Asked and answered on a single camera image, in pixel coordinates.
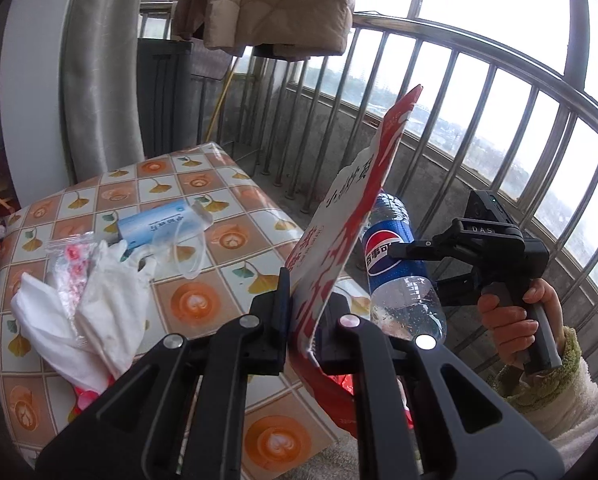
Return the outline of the right hand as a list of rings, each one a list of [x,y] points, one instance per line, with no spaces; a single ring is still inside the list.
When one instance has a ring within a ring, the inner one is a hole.
[[[530,304],[543,306],[557,351],[562,356],[566,336],[564,336],[564,318],[556,290],[549,282],[539,278],[531,284],[523,299]],[[534,343],[538,322],[527,318],[527,312],[522,307],[502,307],[500,298],[493,294],[482,294],[477,308],[482,325],[492,335],[500,359],[506,365],[522,370],[520,356]]]

